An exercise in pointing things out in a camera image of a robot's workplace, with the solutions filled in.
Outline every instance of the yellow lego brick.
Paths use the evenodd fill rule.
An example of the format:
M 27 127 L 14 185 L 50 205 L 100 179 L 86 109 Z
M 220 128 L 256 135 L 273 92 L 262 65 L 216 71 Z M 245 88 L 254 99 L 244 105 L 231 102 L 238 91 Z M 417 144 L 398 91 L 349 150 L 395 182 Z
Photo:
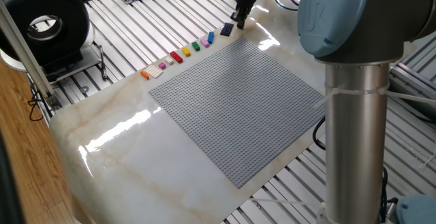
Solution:
M 183 47 L 183 48 L 182 48 L 182 51 L 183 51 L 183 54 L 185 54 L 185 56 L 187 56 L 187 57 L 190 57 L 190 56 L 191 56 L 191 53 L 190 53 L 190 51 L 188 50 L 188 48 Z

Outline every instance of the pink lego brick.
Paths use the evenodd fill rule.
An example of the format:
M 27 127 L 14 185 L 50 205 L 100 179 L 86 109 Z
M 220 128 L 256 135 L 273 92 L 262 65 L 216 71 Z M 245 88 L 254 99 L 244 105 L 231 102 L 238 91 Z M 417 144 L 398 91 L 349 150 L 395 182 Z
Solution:
M 165 65 L 165 63 L 159 63 L 159 67 L 160 67 L 161 69 L 165 69 L 165 68 L 166 68 L 166 65 Z
M 209 42 L 205 39 L 201 39 L 200 43 L 202 43 L 204 45 L 204 47 L 208 48 L 209 47 Z

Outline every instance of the round black device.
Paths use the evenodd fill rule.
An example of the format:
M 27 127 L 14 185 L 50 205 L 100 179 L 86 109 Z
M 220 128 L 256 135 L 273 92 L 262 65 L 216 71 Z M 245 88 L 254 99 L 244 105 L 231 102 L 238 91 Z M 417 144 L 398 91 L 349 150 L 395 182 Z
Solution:
M 89 30 L 89 16 L 81 0 L 3 0 L 18 30 L 42 67 L 68 65 L 69 57 L 80 56 Z M 37 23 L 46 26 L 37 27 Z M 3 33 L 0 48 L 18 59 Z

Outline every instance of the blue lego brick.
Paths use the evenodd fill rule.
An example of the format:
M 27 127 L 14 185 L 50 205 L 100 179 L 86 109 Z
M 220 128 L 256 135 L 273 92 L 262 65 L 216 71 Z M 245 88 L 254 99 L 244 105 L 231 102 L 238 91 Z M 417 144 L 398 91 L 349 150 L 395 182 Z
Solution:
M 228 36 L 230 36 L 232 29 L 233 29 L 232 23 L 224 23 L 224 27 L 222 28 L 220 34 L 228 37 Z
M 209 36 L 207 37 L 207 41 L 211 44 L 213 42 L 213 36 L 215 34 L 213 32 L 209 32 Z

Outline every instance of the white cable tie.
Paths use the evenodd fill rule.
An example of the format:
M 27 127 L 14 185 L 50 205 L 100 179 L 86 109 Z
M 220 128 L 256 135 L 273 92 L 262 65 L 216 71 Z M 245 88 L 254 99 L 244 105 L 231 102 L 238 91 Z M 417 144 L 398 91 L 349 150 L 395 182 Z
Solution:
M 319 207 L 319 204 L 312 204 L 312 203 L 305 203 L 305 202 L 291 202 L 291 201 L 285 201 L 285 200 L 278 200 L 278 199 L 258 199 L 250 197 L 248 200 L 251 200 L 253 202 L 273 202 L 273 203 L 280 203 L 280 204 L 298 204 L 302 206 L 316 206 Z
M 419 165 L 418 168 L 420 168 L 420 169 L 425 168 L 435 158 L 436 158 L 436 149 L 435 149 L 435 153 L 433 153 L 433 155 L 429 159 L 427 159 L 424 163 Z
M 427 98 L 423 98 L 423 97 L 416 97 L 413 95 L 404 95 L 404 94 L 400 94 L 400 93 L 395 93 L 392 91 L 380 91 L 380 95 L 389 95 L 391 97 L 397 97 L 397 98 L 401 98 L 401 99 L 407 99 L 410 101 L 417 101 L 417 102 L 421 102 L 421 103 L 428 103 L 432 106 L 436 106 L 436 100 L 434 99 L 427 99 Z
M 324 98 L 322 98 L 319 102 L 317 102 L 315 105 L 313 105 L 313 108 L 317 109 L 320 106 L 322 106 L 324 103 L 326 103 L 333 95 L 338 95 L 339 94 L 339 89 L 338 88 L 333 88 L 332 92 L 330 92 L 329 94 L 327 94 Z
M 388 91 L 388 87 L 383 87 L 383 88 L 372 90 L 372 91 L 352 91 L 352 90 L 345 90 L 345 89 L 339 89 L 339 88 L 332 88 L 332 92 L 330 92 L 327 96 L 322 98 L 313 107 L 315 109 L 319 108 L 324 103 L 326 103 L 333 95 L 338 95 L 338 94 L 344 94 L 344 95 L 368 95 L 368 94 L 376 94 L 376 93 L 379 93 L 380 95 L 389 95 L 391 97 L 407 99 L 407 100 L 410 100 L 410 101 L 417 101 L 417 102 L 421 102 L 421 103 L 427 103 L 427 104 L 430 104 L 430 105 L 436 107 L 436 100 L 434 100 L 434 99 L 428 99 L 428 98 L 423 98 L 423 97 L 416 97 L 416 96 L 413 96 L 413 95 L 404 95 L 404 94 L 400 94 L 400 93 L 395 93 L 395 92 L 392 92 L 392 91 Z

